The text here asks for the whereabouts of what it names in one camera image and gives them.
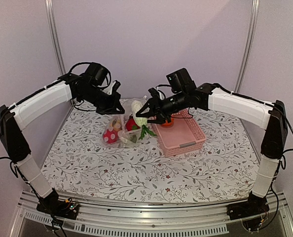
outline white wall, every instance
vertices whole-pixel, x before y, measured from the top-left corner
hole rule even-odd
[[[186,67],[197,85],[233,89],[242,61],[251,0],[57,0],[67,68],[100,62],[123,98],[142,97]]]
[[[59,76],[44,1],[0,1],[0,106],[17,102]],[[25,130],[38,164],[68,111],[62,105]],[[0,144],[0,155],[3,155]],[[9,161],[0,160],[0,237],[9,235],[14,208],[24,182],[16,179]]]
[[[256,35],[241,93],[286,105],[293,126],[293,1],[260,1]],[[260,148],[264,132],[248,124],[248,132]],[[286,148],[293,147],[289,131]],[[283,190],[293,215],[293,152],[287,153],[287,169],[281,170],[276,187]]]

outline plastic bag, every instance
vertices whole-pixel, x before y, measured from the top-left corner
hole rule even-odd
[[[108,147],[130,148],[138,146],[141,128],[136,125],[132,118],[131,103],[139,100],[145,103],[145,99],[126,100],[122,106],[125,109],[123,115],[113,116],[103,133],[103,144]]]

